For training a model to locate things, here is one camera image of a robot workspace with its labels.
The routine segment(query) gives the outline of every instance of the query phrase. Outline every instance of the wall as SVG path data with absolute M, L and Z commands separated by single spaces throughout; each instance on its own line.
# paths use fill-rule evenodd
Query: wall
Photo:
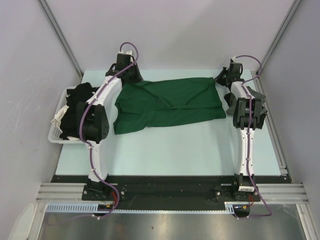
M 144 70 L 218 69 L 242 54 L 262 59 L 292 2 L 48 0 L 82 70 L 109 68 L 125 41 L 138 47 Z
M 0 239 L 48 181 L 48 141 L 62 90 L 79 79 L 35 0 L 0 0 Z
M 262 74 L 295 182 L 320 221 L 320 1 L 302 2 Z

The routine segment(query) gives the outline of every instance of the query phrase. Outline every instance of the dark green cloth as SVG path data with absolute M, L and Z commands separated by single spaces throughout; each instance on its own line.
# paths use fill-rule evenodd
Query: dark green cloth
M 126 84 L 115 106 L 118 109 L 113 124 L 115 134 L 226 117 L 212 77 Z

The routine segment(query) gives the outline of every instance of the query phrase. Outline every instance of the white tabletop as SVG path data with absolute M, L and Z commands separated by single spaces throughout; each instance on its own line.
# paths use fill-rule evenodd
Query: white tabletop
M 142 70 L 147 81 L 192 77 L 215 77 L 221 70 Z M 82 82 L 100 86 L 105 70 L 86 71 Z M 251 78 L 245 69 L 242 78 Z M 255 89 L 253 81 L 248 83 Z M 223 108 L 228 109 L 225 87 L 216 85 Z M 114 122 L 117 108 L 113 106 Z M 222 176 L 234 175 L 238 161 L 238 135 L 232 117 L 172 127 L 146 127 L 144 130 L 114 135 L 110 126 L 105 161 L 110 175 L 131 176 Z M 257 129 L 253 144 L 253 167 L 257 176 L 279 176 L 280 170 L 267 125 Z M 64 144 L 56 175 L 88 175 L 89 154 L 81 144 Z

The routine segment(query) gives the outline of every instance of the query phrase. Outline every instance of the white plastic basket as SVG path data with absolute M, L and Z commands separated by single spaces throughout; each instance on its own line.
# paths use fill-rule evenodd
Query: white plastic basket
M 66 100 L 67 89 L 74 89 L 74 88 L 76 87 L 70 86 L 70 87 L 67 87 L 65 90 L 63 90 L 58 106 L 56 107 L 55 114 L 57 114 L 59 110 L 67 103 L 67 100 Z M 49 141 L 54 144 L 83 144 L 81 140 L 63 140 L 62 138 L 59 137 L 61 133 L 62 132 L 58 127 L 51 124 L 49 135 L 48 135 Z

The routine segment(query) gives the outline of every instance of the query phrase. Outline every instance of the metallic floor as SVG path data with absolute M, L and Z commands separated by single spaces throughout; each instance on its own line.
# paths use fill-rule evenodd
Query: metallic floor
M 273 216 L 236 220 L 229 214 L 114 213 L 103 220 L 46 213 L 39 240 L 305 240 L 296 205 L 272 205 Z M 266 213 L 254 205 L 251 213 Z

